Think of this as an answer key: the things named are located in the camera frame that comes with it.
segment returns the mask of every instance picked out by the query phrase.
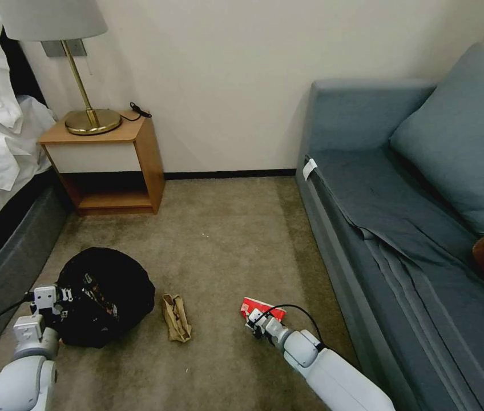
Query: table lamp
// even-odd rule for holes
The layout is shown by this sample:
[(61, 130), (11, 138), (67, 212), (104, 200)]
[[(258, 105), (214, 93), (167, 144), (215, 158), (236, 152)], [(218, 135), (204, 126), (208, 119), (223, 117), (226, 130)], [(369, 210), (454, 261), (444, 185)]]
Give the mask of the table lamp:
[(107, 25), (95, 0), (0, 0), (6, 35), (14, 40), (60, 40), (86, 105), (65, 120), (70, 133), (100, 134), (120, 126), (122, 118), (113, 110), (94, 110), (72, 58), (67, 40), (97, 36)]

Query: wall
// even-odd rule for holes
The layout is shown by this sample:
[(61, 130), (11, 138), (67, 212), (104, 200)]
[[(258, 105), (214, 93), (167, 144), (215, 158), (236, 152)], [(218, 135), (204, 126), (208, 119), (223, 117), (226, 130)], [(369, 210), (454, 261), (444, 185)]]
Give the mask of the wall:
[[(150, 109), (168, 172), (292, 168), (327, 77), (440, 78), (484, 36), (484, 0), (98, 0), (109, 32), (77, 59), (95, 107)], [(59, 116), (65, 59), (23, 48)]]

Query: red box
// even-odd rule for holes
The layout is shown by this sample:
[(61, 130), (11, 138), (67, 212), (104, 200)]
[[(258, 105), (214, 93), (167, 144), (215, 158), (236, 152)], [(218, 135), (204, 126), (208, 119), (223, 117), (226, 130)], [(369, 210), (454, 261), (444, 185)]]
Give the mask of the red box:
[[(244, 317), (244, 320), (247, 319), (247, 316), (251, 314), (251, 312), (254, 309), (258, 309), (261, 312), (267, 311), (270, 307), (274, 307), (273, 305), (264, 303), (259, 300), (255, 300), (249, 297), (244, 297), (244, 300), (242, 301), (242, 306), (240, 307), (240, 314)], [(281, 308), (275, 308), (273, 311), (271, 311), (271, 314), (280, 322), (282, 322), (282, 319), (286, 315), (286, 311), (281, 309)]]

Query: brass lamp base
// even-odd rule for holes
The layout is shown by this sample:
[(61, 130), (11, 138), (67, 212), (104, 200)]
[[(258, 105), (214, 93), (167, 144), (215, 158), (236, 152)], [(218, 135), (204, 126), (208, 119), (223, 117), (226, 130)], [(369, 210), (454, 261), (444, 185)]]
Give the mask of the brass lamp base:
[(121, 122), (122, 117), (116, 111), (99, 108), (70, 114), (65, 127), (71, 134), (93, 135), (114, 130)]

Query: white bedsheet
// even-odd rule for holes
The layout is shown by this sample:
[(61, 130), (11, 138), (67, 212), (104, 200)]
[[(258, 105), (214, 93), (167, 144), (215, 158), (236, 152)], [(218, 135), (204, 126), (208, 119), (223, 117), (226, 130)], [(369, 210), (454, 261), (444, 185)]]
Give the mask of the white bedsheet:
[(0, 210), (35, 174), (50, 168), (50, 162), (38, 144), (38, 139), (55, 123), (52, 112), (33, 97), (21, 96), (18, 102), (23, 112), (21, 133), (12, 133), (0, 124), (0, 132), (6, 135), (8, 148), (19, 166), (19, 174), (12, 189), (0, 189)]

